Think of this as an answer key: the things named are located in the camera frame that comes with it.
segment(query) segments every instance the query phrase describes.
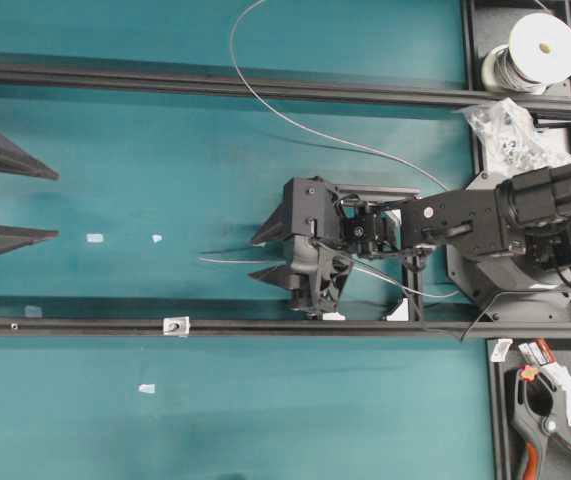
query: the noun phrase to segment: white cable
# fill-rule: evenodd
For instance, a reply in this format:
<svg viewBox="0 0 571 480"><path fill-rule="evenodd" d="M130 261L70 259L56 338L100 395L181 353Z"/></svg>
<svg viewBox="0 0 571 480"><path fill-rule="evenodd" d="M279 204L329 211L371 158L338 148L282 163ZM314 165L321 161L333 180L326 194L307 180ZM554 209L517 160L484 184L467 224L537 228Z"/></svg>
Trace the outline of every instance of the white cable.
<svg viewBox="0 0 571 480"><path fill-rule="evenodd" d="M216 258L198 257L201 262L206 263L228 263L232 265L250 265L258 263L275 263L278 260L218 260Z"/></svg>
<svg viewBox="0 0 571 480"><path fill-rule="evenodd" d="M417 295L421 295L423 297L428 297L428 298L450 298L453 297L455 295L458 295L460 292L457 290L455 292L450 292L447 293L445 295L434 295L431 293L425 293L425 292L421 292L419 290L414 290L413 288L409 288L406 287L405 285L403 285L402 283L398 282L397 280L394 280L392 277L388 277L387 275L383 276L383 275L379 275L378 273L372 271L372 270L367 270L366 268L362 268L362 267L354 267L354 270L358 270L359 272L365 273L367 275L371 275L372 277L376 277L379 280L382 280L386 283L389 283L391 285L395 285L398 288L403 289L406 292L410 292L410 293L415 293Z"/></svg>
<svg viewBox="0 0 571 480"><path fill-rule="evenodd" d="M206 262L206 263L223 263L223 264L228 264L228 265L250 265L250 264L257 264L257 263L277 263L279 262L279 260L218 260L216 258L207 258L207 257L198 257L198 259L201 262ZM398 282L397 280L394 280L392 277L389 277L387 275L381 275L379 273L376 273L373 270L368 270L366 268L363 267L358 267L355 266L354 270L358 270L359 272L365 273L366 275L371 275L372 277L376 277L379 280L382 280L386 283L389 283L391 285L394 285L398 288L401 288L407 292L410 293L415 293L417 295L422 295L424 297L429 297L429 298L450 298L453 297L455 295L458 295L460 292L456 291L456 292L451 292L445 295L434 295L431 293L425 293L425 292L420 292L418 290L414 290L413 288L409 288L406 287L405 285L403 285L402 283Z"/></svg>
<svg viewBox="0 0 571 480"><path fill-rule="evenodd" d="M406 167L412 168L412 169L416 170L417 172L419 172L421 175L424 175L425 177L429 178L432 182L436 183L443 190L445 190L445 191L449 190L449 188L443 182L441 182L438 178L436 178L431 173L423 170L421 167L414 165L413 163L408 162L407 160L405 160L403 158L397 157L396 155L392 155L390 153L386 153L386 152L383 152L381 150L377 150L375 148L368 147L367 145L361 145L360 143L350 142L350 141L344 140L342 138L334 137L333 135L329 135L327 133L320 132L320 131L315 130L313 128L307 127L301 123L298 123L297 121L292 120L287 115L276 110L269 103L267 103L258 93L256 93L256 91L252 88L252 86L249 84L249 82L245 79L245 76L243 75L243 72L241 71L241 69L238 67L238 60L236 59L236 47L234 45L234 38L236 36L236 30L237 30L238 25L241 22L241 20L243 20L243 18L245 18L245 16L249 12L254 10L256 7L265 3L265 1L266 0L257 0L256 2L252 3L249 7L247 7L245 10L243 10L243 12L238 16L238 18L234 22L234 25L232 26L232 29L229 32L229 53L230 53L230 56L232 57L232 63L234 64L234 69L236 69L236 73L238 74L238 78L241 79L241 81L245 84L245 86L250 91L250 93L252 95L254 95L256 100L258 100L260 103L262 103L272 113L279 116L280 118L285 120L287 123L294 125L295 127L298 127L300 129L305 130L306 132L312 133L314 135L318 135L319 137L325 138L327 140L332 140L334 142L342 143L343 145L349 145L350 147L358 148L358 149L363 150L365 152L372 153L372 154L378 155L380 157L388 158L390 160L394 160L395 162L399 162L399 163L405 165Z"/></svg>

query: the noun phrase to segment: wire spool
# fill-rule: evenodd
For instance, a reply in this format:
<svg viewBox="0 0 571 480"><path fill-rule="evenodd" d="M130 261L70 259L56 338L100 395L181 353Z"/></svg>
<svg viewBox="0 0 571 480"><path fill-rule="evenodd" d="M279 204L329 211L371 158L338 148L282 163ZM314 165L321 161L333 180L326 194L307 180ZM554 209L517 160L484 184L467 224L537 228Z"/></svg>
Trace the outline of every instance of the wire spool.
<svg viewBox="0 0 571 480"><path fill-rule="evenodd" d="M494 48L483 61L481 79L490 92L541 95L571 77L571 29L547 13L521 18L509 44Z"/></svg>

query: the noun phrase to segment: teal surface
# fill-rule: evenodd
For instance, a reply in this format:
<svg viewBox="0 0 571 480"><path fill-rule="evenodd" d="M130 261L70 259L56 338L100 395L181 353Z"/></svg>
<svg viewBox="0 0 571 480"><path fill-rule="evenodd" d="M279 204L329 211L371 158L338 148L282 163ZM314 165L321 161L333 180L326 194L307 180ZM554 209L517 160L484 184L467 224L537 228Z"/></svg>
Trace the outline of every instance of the teal surface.
<svg viewBox="0 0 571 480"><path fill-rule="evenodd" d="M0 478L488 479L482 358L446 340L0 339Z"/></svg>
<svg viewBox="0 0 571 480"><path fill-rule="evenodd" d="M0 257L0 295L285 298L285 292L245 275L260 265L212 265L198 261L199 252L248 245L293 176L438 191L390 160L327 148L250 99L47 95L0 88L0 131L61 175L59 182L47 182L0 174L1 225L61 232L60 238ZM449 185L469 179L468 130L459 114L279 106L337 135L412 159ZM88 243L88 233L102 233L104 242ZM154 243L153 234L163 240ZM275 255L257 249L221 258L239 257ZM20 282L7 273L19 271ZM442 276L428 273L428 288L437 291ZM398 294L358 273L348 285L349 298L385 301Z"/></svg>
<svg viewBox="0 0 571 480"><path fill-rule="evenodd" d="M0 1L0 52L225 66L227 32L245 5ZM241 62L464 84L457 0L366 7L270 0L240 29ZM274 104L451 187L471 176L459 114ZM0 131L61 174L57 183L0 174L0 224L61 231L0 257L0 313L29 304L55 316L282 318L284 292L245 275L260 266L204 264L199 252L246 245L292 176L438 191L250 99L5 86ZM89 244L88 233L105 241ZM452 289L443 266L431 260L426 290ZM348 304L397 297L357 273L345 292ZM376 318L369 312L362 318ZM490 478L485 362L482 342L452 340L0 338L0 478ZM139 393L142 383L156 394Z"/></svg>

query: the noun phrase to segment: gray wire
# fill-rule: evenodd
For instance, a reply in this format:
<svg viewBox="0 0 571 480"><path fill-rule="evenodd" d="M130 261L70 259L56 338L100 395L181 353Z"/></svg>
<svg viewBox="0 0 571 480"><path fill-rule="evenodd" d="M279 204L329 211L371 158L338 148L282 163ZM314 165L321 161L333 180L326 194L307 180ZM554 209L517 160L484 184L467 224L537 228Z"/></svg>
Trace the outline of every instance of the gray wire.
<svg viewBox="0 0 571 480"><path fill-rule="evenodd" d="M363 267L354 267L354 270L359 271L361 273L365 273L366 275L370 275L372 277L378 278L379 280L382 280L383 282L389 283L391 285L395 285L398 288L404 290L405 292L415 293L417 295L422 295L423 297L443 299L443 298L451 298L451 297L454 297L454 296L459 295L461 293L460 291L456 290L455 292L450 292L450 293L447 293L445 295L434 295L432 293L425 293L425 292L421 292L419 290L414 290L413 288L406 287L405 285L400 283L395 278L392 278L388 275L385 275L385 274L383 274L383 272L381 272L380 270L377 270L375 268L371 268L371 270L368 270L368 269L363 268Z"/></svg>
<svg viewBox="0 0 571 480"><path fill-rule="evenodd" d="M253 265L259 263L276 263L280 261L280 260L219 260L217 258L207 258L207 257L198 257L198 260L206 263L225 263L230 265Z"/></svg>
<svg viewBox="0 0 571 480"><path fill-rule="evenodd" d="M552 11L547 8L545 5L543 5L543 2L541 2L540 0L532 0L536 5L538 5L539 7L541 7L543 10L545 10L547 13L552 13Z"/></svg>
<svg viewBox="0 0 571 480"><path fill-rule="evenodd" d="M324 248L325 250L329 250L330 252L332 252L334 255L337 255L339 257L343 257L344 259L350 261L350 262L354 262L355 264L359 265L360 268L354 267L354 270L358 270L359 272L362 273L366 273L368 275L371 275L372 277L376 277L379 280L382 280L386 283L389 283L391 285L395 285L398 288L404 290L405 292L410 292L410 293L415 293L416 295L422 295L423 297L428 297L428 298L450 298L453 297L455 295L458 295L460 292L457 290L455 292L451 292L451 293L447 293L445 295L434 295L432 293L425 293L425 292L421 292L420 290L414 290L413 288L409 288L406 287L405 285L403 285L402 283L400 283L398 280L396 280L395 278L390 277L389 275L387 275L385 272L380 271L379 269L372 267L371 265L362 262L360 260L357 260L355 258L352 258L349 255L346 255L344 253L341 253L337 250L334 250L333 248L328 247L327 245L321 243L321 242L317 242L316 243L319 247Z"/></svg>
<svg viewBox="0 0 571 480"><path fill-rule="evenodd" d="M234 40L236 37L236 30L238 29L238 25L241 22L241 20L243 20L243 18L245 18L245 16L249 12L254 10L256 7L265 3L265 1L266 0L257 0L256 2L249 5L245 10L243 10L243 12L238 16L238 18L236 18L236 21L234 22L234 25L232 26L232 29L229 32L229 53L230 53L230 56L232 58L232 64L234 65L234 69L236 70L236 73L238 74L238 78L240 78L240 80L243 82L245 87L247 87L247 89L254 96L254 98L256 98L256 100L258 100L260 103L262 103L265 106L265 108L267 108L273 114L275 114L278 117L280 117L281 119L285 120L287 123L289 123L295 127L300 128L301 130L304 130L304 131L311 133L311 134L314 134L314 135L318 135L319 137L325 138L326 140L331 140L333 142L341 143L343 145L348 145L350 147L358 148L359 150L363 150L365 152L368 152L368 153L371 153L374 155L378 155L380 157L387 158L387 159L393 160L395 162L401 163L401 164L405 165L406 167L412 168L412 169L416 170L418 173L420 173L421 175L424 175L425 177L429 178L432 182L436 183L443 190L445 190L445 191L449 190L449 188L441 180L439 180L438 178L436 178L434 175L427 172L426 170L422 169L418 165L414 165L413 163L411 163L411 162L409 162L409 161L407 161L401 157L398 157L396 155L392 155L390 153L383 152L383 151L378 150L376 148L372 148L372 147L369 147L367 145L362 145L360 143L350 142L348 140L345 140L345 139L342 139L339 137L335 137L333 135L329 135L327 133L323 133L319 130L308 127L306 125L303 125L302 123L299 123L299 122L291 119L290 117L288 117L284 113L281 113L278 110L276 110L269 103L267 103L263 99L263 97L261 97L258 93L256 93L256 91L249 84L249 82L247 81L247 79L243 75L243 72L241 71L241 69L238 66L238 60L236 58L236 46L234 44Z"/></svg>

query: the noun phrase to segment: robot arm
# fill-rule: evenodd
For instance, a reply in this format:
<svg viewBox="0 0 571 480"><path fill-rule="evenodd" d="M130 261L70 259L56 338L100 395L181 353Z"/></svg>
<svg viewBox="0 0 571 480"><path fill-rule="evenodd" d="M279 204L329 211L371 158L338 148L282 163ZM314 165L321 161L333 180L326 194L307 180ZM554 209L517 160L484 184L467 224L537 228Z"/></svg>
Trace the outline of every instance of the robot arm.
<svg viewBox="0 0 571 480"><path fill-rule="evenodd" d="M571 165L492 189L417 194L294 178L252 239L284 242L287 263L251 276L290 290L291 307L315 316L336 311L350 255L420 269L436 247L450 245L470 262L523 257L542 270L571 268Z"/></svg>

